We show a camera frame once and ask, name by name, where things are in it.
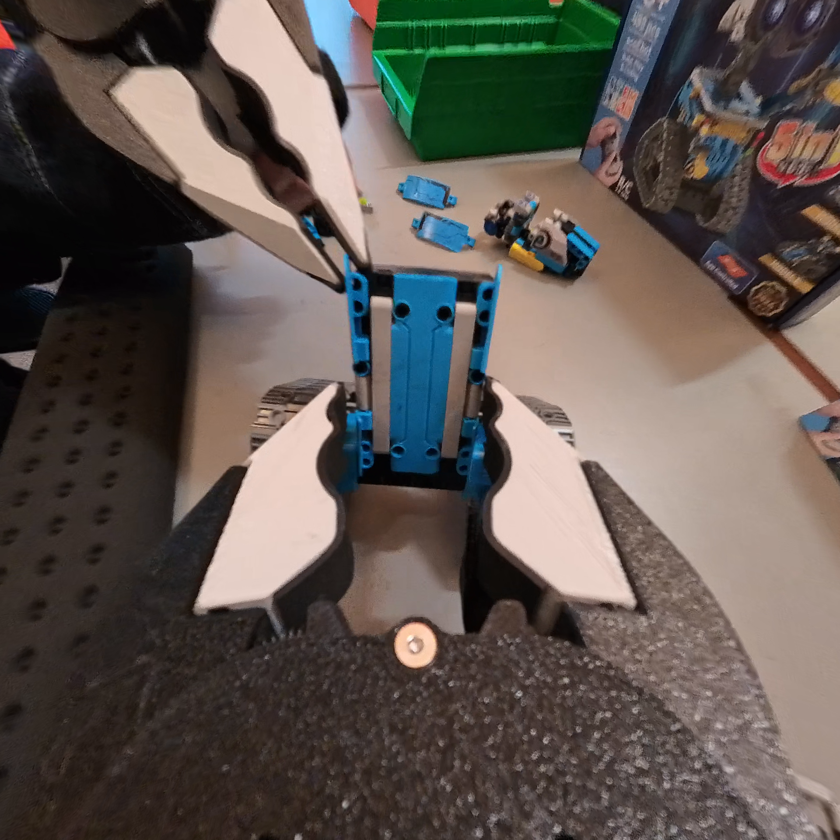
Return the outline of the blue curved brick panel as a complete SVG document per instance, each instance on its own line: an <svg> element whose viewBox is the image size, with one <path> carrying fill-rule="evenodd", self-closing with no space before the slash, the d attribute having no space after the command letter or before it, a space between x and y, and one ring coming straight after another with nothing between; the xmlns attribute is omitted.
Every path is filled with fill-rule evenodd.
<svg viewBox="0 0 840 840"><path fill-rule="evenodd" d="M450 185L420 175L408 175L396 190L403 200L423 207L449 209L458 202Z"/></svg>
<svg viewBox="0 0 840 840"><path fill-rule="evenodd" d="M450 253L472 250L476 245L467 224L435 213L424 212L413 219L412 230L416 239Z"/></svg>

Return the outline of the light grey desk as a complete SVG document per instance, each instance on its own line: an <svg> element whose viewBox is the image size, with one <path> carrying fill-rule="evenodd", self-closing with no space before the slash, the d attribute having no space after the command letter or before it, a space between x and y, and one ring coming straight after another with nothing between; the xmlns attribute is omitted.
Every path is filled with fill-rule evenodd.
<svg viewBox="0 0 840 840"><path fill-rule="evenodd" d="M599 462L692 563L734 625L794 771L838 799L838 484L798 418L831 402L718 286L578 163L576 150L421 163L382 97L350 91L345 129L374 262L503 266L488 372L562 407ZM454 187L476 246L417 241L396 193L419 174ZM533 190L601 248L565 284L497 252L480 223ZM246 239L191 245L196 274L175 517L247 456L257 403L299 377L344 380L343 300ZM363 487L350 499L355 573L341 608L357 634L425 616L463 632L465 503L433 490Z"/></svg>

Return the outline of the green plastic bin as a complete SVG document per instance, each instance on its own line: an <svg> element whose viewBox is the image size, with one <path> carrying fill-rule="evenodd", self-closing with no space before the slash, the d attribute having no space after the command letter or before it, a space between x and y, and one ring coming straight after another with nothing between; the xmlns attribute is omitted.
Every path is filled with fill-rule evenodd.
<svg viewBox="0 0 840 840"><path fill-rule="evenodd" d="M373 73L422 161L582 147L620 25L589 1L379 2Z"/></svg>

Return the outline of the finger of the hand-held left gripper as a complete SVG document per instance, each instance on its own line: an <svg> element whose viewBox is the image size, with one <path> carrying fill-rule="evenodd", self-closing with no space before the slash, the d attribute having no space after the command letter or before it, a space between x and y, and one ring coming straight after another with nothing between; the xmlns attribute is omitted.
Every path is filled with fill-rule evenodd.
<svg viewBox="0 0 840 840"><path fill-rule="evenodd" d="M195 205L292 268L344 291L343 271L299 216L269 196L249 159L215 138L196 90L179 70L133 68L110 96Z"/></svg>
<svg viewBox="0 0 840 840"><path fill-rule="evenodd" d="M217 2L208 38L266 110L269 137L302 170L346 254L371 264L358 191L308 11L298 1Z"/></svg>

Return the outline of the person's clothed body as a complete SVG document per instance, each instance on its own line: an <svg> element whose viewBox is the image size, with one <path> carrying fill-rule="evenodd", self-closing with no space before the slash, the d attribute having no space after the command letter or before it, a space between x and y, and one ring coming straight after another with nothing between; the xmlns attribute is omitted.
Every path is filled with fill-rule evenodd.
<svg viewBox="0 0 840 840"><path fill-rule="evenodd" d="M27 372L7 354L35 350L55 292L46 286L61 277L62 261L54 255L25 255L2 250L1 256L1 441L5 441Z"/></svg>

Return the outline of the small robot kit box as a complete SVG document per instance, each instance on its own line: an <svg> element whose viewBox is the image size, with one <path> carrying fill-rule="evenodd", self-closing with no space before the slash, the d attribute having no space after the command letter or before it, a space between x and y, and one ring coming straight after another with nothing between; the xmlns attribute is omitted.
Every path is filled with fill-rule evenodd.
<svg viewBox="0 0 840 840"><path fill-rule="evenodd" d="M814 450L839 480L839 400L801 415L799 425Z"/></svg>

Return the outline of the person's left forearm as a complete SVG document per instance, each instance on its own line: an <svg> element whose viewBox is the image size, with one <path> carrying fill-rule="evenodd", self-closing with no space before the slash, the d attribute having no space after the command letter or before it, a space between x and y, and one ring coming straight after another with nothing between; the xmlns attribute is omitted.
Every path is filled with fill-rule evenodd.
<svg viewBox="0 0 840 840"><path fill-rule="evenodd" d="M228 229L89 132L27 46L2 49L2 290L58 278L63 259L154 257Z"/></svg>

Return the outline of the large robot kit box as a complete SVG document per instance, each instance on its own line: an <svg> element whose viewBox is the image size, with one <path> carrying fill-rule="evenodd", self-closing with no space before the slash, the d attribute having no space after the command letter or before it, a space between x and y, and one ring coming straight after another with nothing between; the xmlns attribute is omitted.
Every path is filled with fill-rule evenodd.
<svg viewBox="0 0 840 840"><path fill-rule="evenodd" d="M839 292L839 2L635 1L581 164L754 317Z"/></svg>

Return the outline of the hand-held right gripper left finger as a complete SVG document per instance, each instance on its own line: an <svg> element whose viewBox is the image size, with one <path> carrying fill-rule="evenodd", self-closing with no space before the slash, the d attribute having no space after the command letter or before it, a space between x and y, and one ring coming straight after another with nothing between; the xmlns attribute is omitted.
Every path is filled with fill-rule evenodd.
<svg viewBox="0 0 840 840"><path fill-rule="evenodd" d="M320 600L338 603L354 575L340 482L347 402L326 384L248 458L193 612L257 609L277 630L302 629Z"/></svg>

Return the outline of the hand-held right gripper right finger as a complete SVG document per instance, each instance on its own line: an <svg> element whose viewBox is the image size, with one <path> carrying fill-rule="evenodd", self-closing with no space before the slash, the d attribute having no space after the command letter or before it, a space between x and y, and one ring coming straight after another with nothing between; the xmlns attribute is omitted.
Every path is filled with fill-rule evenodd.
<svg viewBox="0 0 840 840"><path fill-rule="evenodd" d="M579 636L572 607L636 611L637 593L562 412L488 381L467 468L465 630L504 602L542 636Z"/></svg>

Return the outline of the black dimpled mat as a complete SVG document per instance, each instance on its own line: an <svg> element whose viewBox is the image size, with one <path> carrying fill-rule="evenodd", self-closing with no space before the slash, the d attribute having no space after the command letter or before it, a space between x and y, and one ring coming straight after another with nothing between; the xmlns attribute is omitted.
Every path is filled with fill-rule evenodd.
<svg viewBox="0 0 840 840"><path fill-rule="evenodd" d="M36 802L172 525L191 329L186 245L94 255L60 283L2 450L2 838Z"/></svg>

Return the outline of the blue grey tracked toy robot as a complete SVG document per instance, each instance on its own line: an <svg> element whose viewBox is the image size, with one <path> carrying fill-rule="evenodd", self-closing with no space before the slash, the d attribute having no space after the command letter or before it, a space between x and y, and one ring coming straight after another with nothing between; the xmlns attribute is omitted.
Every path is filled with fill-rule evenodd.
<svg viewBox="0 0 840 840"><path fill-rule="evenodd" d="M278 491L299 479L285 498L345 494L361 482L434 489L463 489L467 498L495 494L499 504L550 504L578 497L585 474L570 440L565 414L538 431L526 402L501 385L490 387L497 413L483 418L487 361L496 317L502 265L494 275L419 268L356 266L344 258L344 291L353 356L353 397L343 434L344 466L334 489L319 483L321 434L316 412L339 396L337 382L300 380L273 388L260 405L251 436L259 491Z"/></svg>

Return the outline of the robot head brick assembly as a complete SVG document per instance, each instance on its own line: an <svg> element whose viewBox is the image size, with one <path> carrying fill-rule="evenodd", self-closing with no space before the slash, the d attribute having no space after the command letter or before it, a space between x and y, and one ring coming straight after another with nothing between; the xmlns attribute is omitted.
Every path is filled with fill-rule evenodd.
<svg viewBox="0 0 840 840"><path fill-rule="evenodd" d="M539 217L540 198L531 191L508 198L485 215L485 233L500 241L510 259L535 272L565 280L580 278L600 243L565 211Z"/></svg>

